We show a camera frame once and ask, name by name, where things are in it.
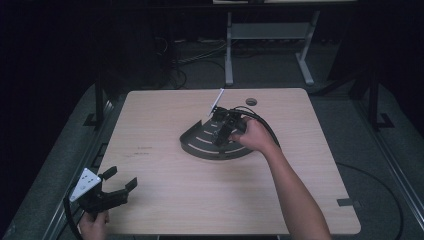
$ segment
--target dark floor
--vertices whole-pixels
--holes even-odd
[[[249,46],[233,60],[235,83],[232,87],[299,87],[315,92],[329,85],[331,82],[327,81],[327,76],[338,46],[315,44],[311,47],[307,62],[316,81],[314,86],[306,86],[295,61],[294,53],[300,46],[301,43],[276,47],[271,43]],[[179,46],[180,59],[196,56],[213,47],[182,44]],[[180,74],[174,71],[172,80],[163,89],[173,89],[174,81],[177,81],[177,85],[186,81],[183,88],[187,89],[220,88],[225,82],[223,60],[223,56],[219,55],[187,65],[181,64]],[[367,98],[361,101],[351,100],[347,94],[350,87],[351,83],[348,83],[326,96],[311,97],[362,226],[361,232],[355,236],[334,238],[424,239],[423,227],[417,221],[410,207],[412,204],[390,168],[386,151],[391,151],[417,197],[424,199],[424,177],[420,174],[424,165],[424,140],[402,113],[392,94],[382,86],[379,112],[387,113],[395,127],[375,132],[367,122],[366,111],[365,114],[363,111],[367,107]],[[125,94],[105,108],[105,122],[97,131],[94,127],[83,126],[87,115],[95,111],[94,99],[94,87],[91,87],[70,116],[15,216],[11,234],[5,239],[73,239],[68,227],[61,231],[65,226],[61,216],[61,199],[82,167],[90,166],[102,143],[109,141],[125,101]],[[157,236],[110,236],[109,239],[153,240]],[[160,239],[203,238],[168,236]]]

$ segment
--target cable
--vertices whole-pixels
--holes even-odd
[[[366,172],[366,171],[364,171],[362,169],[356,168],[354,166],[350,166],[350,165],[345,164],[345,163],[336,162],[336,164],[337,165],[340,165],[340,166],[343,166],[343,167],[346,167],[346,168],[353,169],[355,171],[358,171],[358,172],[360,172],[362,174],[367,175],[368,177],[370,177],[370,178],[374,179],[375,181],[377,181],[378,183],[380,183],[389,192],[389,194],[394,199],[394,201],[396,203],[396,207],[397,207],[398,212],[399,212],[399,221],[400,221],[400,223],[399,223],[399,231],[398,231],[398,233],[397,233],[397,235],[395,237],[395,240],[400,239],[400,237],[402,236],[403,228],[404,228],[404,220],[403,220],[404,219],[404,215],[403,215],[403,210],[402,210],[402,207],[400,206],[399,200],[396,198],[396,196],[393,193],[393,191],[383,181],[381,181],[380,179],[378,179],[377,177],[375,177],[371,173],[368,173],[368,172]]]
[[[161,50],[162,53],[158,53],[159,55],[162,55],[163,53],[165,53],[168,50],[168,47],[169,47],[168,46],[168,41],[166,41],[166,39],[165,38],[162,38],[162,37],[155,37],[155,40],[161,40],[161,41],[163,41],[165,43],[164,49]]]
[[[80,210],[81,210],[81,207],[78,206],[78,208],[72,213],[72,216],[75,216],[75,214]],[[68,222],[66,222],[65,225],[63,225],[62,229],[60,230],[59,234],[56,237],[56,240],[60,238],[60,236],[63,234],[67,226],[68,226]]]
[[[197,55],[197,56],[194,56],[194,57],[190,57],[190,58],[186,58],[186,59],[182,59],[182,60],[177,60],[177,61],[172,61],[172,63],[179,63],[179,64],[182,64],[182,63],[188,63],[188,62],[192,62],[192,61],[196,61],[196,60],[200,60],[200,59],[203,59],[203,58],[207,58],[207,57],[211,57],[211,56],[213,56],[213,55],[215,55],[215,54],[217,54],[217,53],[219,53],[219,52],[221,52],[222,51],[222,49],[223,48],[225,48],[227,46],[227,44],[226,43],[224,43],[224,44],[222,44],[221,46],[219,46],[218,48],[215,48],[215,49],[213,49],[213,50],[210,50],[210,51],[208,51],[208,52],[206,52],[206,53],[202,53],[202,54],[199,54],[199,55]]]
[[[259,47],[255,46],[257,44],[251,44],[251,41],[245,40],[240,44],[233,44],[234,48],[232,49],[232,57],[234,58],[252,58],[255,56],[262,55],[265,52],[265,48],[263,48],[262,52],[259,50]]]
[[[177,83],[177,79],[174,77],[174,76],[172,76],[172,74],[169,74],[168,75],[168,77],[169,77],[169,83],[172,85],[172,87],[175,89],[175,90],[179,90],[179,89],[181,89],[181,88],[186,88],[184,85],[186,84],[186,82],[187,82],[187,74],[185,73],[185,72],[183,72],[182,70],[180,70],[180,69],[173,69],[173,70],[175,70],[176,72],[177,72],[177,75],[180,75],[180,74],[182,74],[183,75],[183,83],[182,84],[180,84],[180,85],[178,85],[178,83]]]
[[[75,188],[76,185],[77,183],[73,183],[72,186],[66,192],[65,198],[63,198],[63,207],[65,208],[66,219],[68,220],[68,225],[72,233],[78,240],[83,240],[74,222],[74,218],[71,213],[71,202],[69,201],[69,195],[71,194],[71,189]]]
[[[237,108],[244,108],[244,109],[247,109],[247,110],[251,111],[253,114],[256,114],[252,109],[250,109],[250,108],[248,108],[246,106],[238,106],[238,107],[235,107],[234,109],[237,109]]]
[[[225,43],[225,40],[219,39],[219,40],[208,40],[208,39],[201,39],[197,40],[198,43],[208,45],[208,46],[218,46],[222,43]]]
[[[196,60],[196,61],[192,61],[192,62],[189,62],[189,63],[184,63],[183,65],[194,64],[194,63],[212,63],[212,64],[217,65],[220,69],[222,69],[225,72],[225,68],[221,64],[219,64],[215,61],[212,61],[212,60]]]

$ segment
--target black semicircular platform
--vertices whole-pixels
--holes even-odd
[[[187,153],[208,160],[230,160],[243,157],[252,152],[237,142],[229,142],[225,146],[212,144],[212,136],[220,129],[222,123],[208,120],[204,125],[197,122],[180,137],[181,147]]]

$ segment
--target forearm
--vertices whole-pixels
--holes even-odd
[[[325,218],[281,149],[271,146],[262,152],[271,169],[281,210],[294,239],[330,239]]]

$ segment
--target black mount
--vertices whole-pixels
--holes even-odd
[[[228,138],[234,131],[245,132],[241,113],[215,107],[210,120],[197,122],[180,137],[181,147],[187,153],[209,160],[229,160],[245,156],[252,150]]]
[[[324,89],[310,93],[309,96],[324,96],[344,84],[354,81],[354,84],[349,91],[349,97],[353,100],[361,100],[367,90],[369,90],[368,121],[372,128],[378,132],[381,128],[394,127],[394,124],[386,113],[380,114],[383,122],[378,121],[378,88],[380,78],[381,70],[378,67],[363,66],[342,79],[330,84]]]
[[[104,120],[103,112],[103,90],[101,87],[100,77],[97,78],[94,84],[95,94],[96,94],[96,113],[91,113],[85,119],[83,126],[94,126],[94,130],[98,130]]]
[[[118,172],[116,167],[111,167],[103,174],[99,174],[100,179],[108,180]],[[87,193],[78,199],[80,207],[92,214],[106,211],[108,209],[118,207],[128,202],[128,194],[137,187],[137,178],[131,180],[125,185],[124,189],[105,193],[102,191],[102,183],[97,184],[94,188],[90,189]]]

